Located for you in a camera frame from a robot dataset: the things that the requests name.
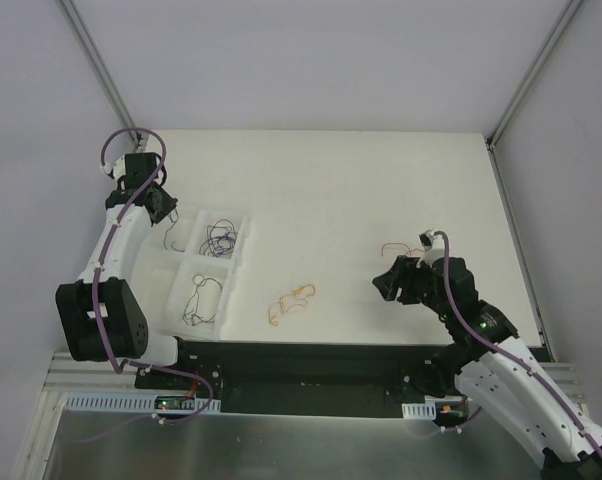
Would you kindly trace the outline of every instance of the white plastic tray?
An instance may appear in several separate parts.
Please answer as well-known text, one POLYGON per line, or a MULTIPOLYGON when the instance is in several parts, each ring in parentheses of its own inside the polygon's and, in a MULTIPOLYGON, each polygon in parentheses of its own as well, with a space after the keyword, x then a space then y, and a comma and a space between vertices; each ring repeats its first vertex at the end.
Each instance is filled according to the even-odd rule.
POLYGON ((219 340, 221 327, 227 321, 227 306, 236 285, 250 218, 242 213, 188 205, 179 205, 177 211, 176 223, 165 218, 153 227, 141 246, 131 288, 152 330, 186 340, 219 340), (208 228, 220 220, 232 222, 236 243, 231 252, 212 256, 204 242, 208 228), (194 282, 201 283, 204 278, 211 280, 198 290, 197 314, 203 320, 213 317, 209 323, 199 323, 186 315, 197 302, 197 296, 193 297, 194 282))

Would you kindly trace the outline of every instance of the white wall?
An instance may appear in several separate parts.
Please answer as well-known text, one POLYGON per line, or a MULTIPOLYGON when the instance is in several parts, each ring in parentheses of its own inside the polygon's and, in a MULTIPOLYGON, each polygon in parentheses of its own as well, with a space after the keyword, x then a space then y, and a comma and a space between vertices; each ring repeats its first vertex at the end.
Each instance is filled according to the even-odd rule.
POLYGON ((553 345, 602 422, 602 0, 586 3, 497 155, 553 345))
POLYGON ((566 0, 77 0, 156 128, 490 133, 566 0))
POLYGON ((102 229, 98 155, 116 127, 54 2, 0 2, 0 479, 65 344, 54 293, 102 229))

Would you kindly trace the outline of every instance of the white table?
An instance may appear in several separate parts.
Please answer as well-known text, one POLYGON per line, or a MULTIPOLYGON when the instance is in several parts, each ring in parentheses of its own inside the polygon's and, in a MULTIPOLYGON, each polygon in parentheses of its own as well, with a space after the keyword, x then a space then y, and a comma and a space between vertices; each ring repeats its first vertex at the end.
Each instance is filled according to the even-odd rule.
MULTIPOLYGON (((418 234, 439 228, 483 299, 530 346, 537 325, 483 137, 474 134, 159 132, 167 191, 203 208, 248 211, 251 235, 222 340, 448 344, 423 306, 386 303, 372 286, 418 234), (309 306, 269 324, 268 306, 314 283, 309 306)), ((159 151, 151 140, 148 150, 159 151)))

